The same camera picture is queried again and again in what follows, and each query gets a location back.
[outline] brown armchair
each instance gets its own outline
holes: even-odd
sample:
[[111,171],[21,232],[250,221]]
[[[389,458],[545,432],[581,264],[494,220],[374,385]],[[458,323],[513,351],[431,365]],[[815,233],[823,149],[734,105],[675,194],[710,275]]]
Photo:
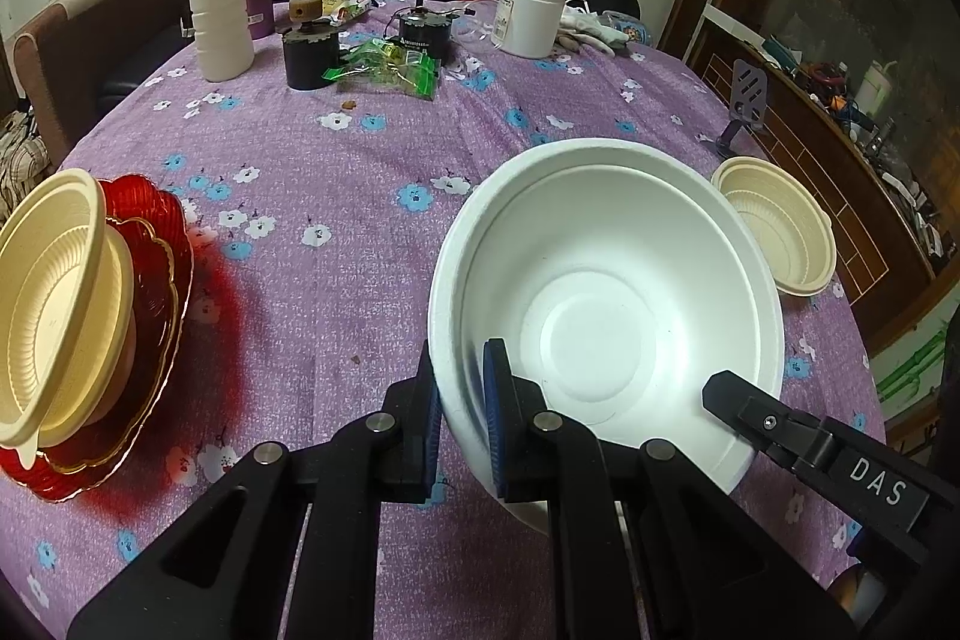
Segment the brown armchair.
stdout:
[[104,78],[187,11],[187,0],[59,0],[21,29],[13,65],[55,166],[99,121]]

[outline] plaid cloth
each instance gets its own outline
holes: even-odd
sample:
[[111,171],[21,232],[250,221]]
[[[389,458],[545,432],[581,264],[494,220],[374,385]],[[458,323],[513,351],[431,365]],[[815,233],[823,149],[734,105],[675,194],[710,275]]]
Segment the plaid cloth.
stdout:
[[53,172],[34,111],[11,112],[0,126],[0,227],[16,205]]

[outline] beige plastic bowl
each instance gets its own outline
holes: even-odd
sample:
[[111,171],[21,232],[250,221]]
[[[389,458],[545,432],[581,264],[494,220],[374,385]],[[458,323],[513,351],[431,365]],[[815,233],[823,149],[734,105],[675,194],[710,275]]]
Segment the beige plastic bowl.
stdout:
[[739,157],[723,162],[710,181],[757,238],[778,289],[812,296],[829,285],[837,266],[830,218],[795,177]]
[[29,469],[90,417],[128,338],[133,261],[96,180],[66,170],[27,196],[0,231],[0,280],[0,446]]

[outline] beige bottle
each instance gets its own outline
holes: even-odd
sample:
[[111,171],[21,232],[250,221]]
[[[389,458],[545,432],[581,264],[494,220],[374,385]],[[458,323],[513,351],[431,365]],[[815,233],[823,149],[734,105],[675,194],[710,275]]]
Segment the beige bottle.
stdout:
[[240,76],[253,63],[247,0],[190,0],[197,61],[208,82]]

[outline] purple tablecloth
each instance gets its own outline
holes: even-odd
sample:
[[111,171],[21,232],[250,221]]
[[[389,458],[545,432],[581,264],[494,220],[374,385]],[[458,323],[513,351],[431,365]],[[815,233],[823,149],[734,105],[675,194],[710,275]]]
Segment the purple tablecloth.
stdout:
[[[381,31],[396,8],[347,40]],[[178,366],[128,463],[59,506],[0,480],[0,567],[57,637],[237,455],[266,439],[323,441],[413,374],[440,243],[496,167],[549,140],[610,136],[709,177],[718,160],[696,137],[726,124],[683,64],[646,47],[479,53],[483,64],[445,72],[433,102],[294,92],[280,38],[256,51],[251,71],[211,86],[189,47],[66,161],[102,178],[142,172],[179,194],[199,262]],[[784,401],[882,438],[842,287],[782,304]],[[821,584],[850,563],[850,519],[766,458],[734,496]],[[376,636],[551,637],[548,567],[546,539],[484,492],[445,432],[431,500],[385,506]]]

